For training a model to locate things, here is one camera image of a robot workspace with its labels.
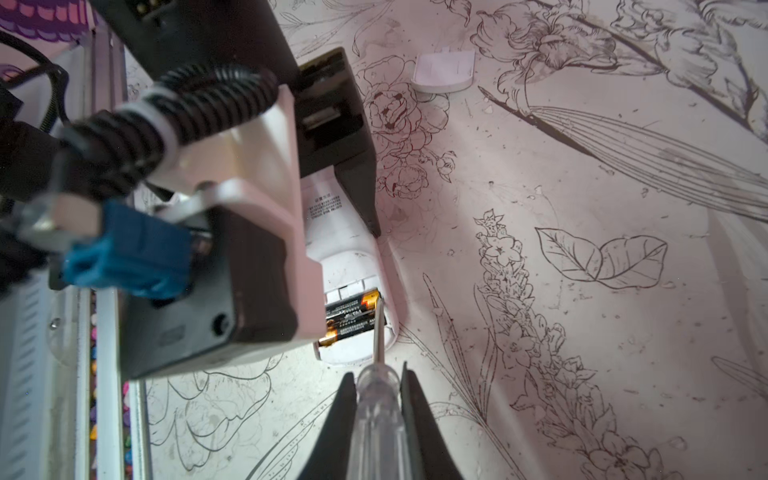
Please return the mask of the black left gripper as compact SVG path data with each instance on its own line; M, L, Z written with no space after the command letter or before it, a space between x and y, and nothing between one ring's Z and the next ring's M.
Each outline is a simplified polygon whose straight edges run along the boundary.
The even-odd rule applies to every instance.
M368 231L380 236L377 155L345 50L302 65L294 94L300 176L331 167Z

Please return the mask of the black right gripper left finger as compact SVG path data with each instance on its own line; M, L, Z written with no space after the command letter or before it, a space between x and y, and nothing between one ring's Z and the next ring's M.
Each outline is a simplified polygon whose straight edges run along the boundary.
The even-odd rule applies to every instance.
M357 410L354 375L346 373L299 479L345 479Z

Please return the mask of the large white remote control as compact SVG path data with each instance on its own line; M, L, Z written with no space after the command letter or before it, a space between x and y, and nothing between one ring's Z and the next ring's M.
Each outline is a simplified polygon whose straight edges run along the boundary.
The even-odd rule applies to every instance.
M330 306L376 289L383 303L383 345L393 346L400 322L377 241L334 169L303 178L301 193L307 253L322 267L325 303Z

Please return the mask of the black gold AAA battery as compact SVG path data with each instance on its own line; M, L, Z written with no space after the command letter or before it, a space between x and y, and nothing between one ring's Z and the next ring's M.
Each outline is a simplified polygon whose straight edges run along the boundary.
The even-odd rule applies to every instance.
M379 290L371 289L331 303L326 306L326 319L347 318L374 311L379 299Z
M338 341L371 331L374 328L374 317L361 317L344 324L332 325L327 329L325 336L318 341L318 346L329 347Z

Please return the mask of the white battery cover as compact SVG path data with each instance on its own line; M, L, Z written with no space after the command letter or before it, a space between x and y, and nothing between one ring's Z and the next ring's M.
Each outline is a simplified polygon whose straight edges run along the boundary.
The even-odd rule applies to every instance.
M449 51L419 55L410 84L418 92L448 94L469 88L474 79L475 52Z

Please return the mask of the clear handle screwdriver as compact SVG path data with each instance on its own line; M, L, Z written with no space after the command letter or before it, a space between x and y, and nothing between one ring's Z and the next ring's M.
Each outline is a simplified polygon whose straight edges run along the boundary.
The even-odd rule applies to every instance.
M358 375L348 479L410 479L412 467L400 405L400 379L385 362L384 301L375 305L373 361Z

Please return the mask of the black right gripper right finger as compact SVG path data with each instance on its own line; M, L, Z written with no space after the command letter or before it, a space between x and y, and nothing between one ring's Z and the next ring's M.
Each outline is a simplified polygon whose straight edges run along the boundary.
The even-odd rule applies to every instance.
M414 479L462 479L416 373L403 364L401 411Z

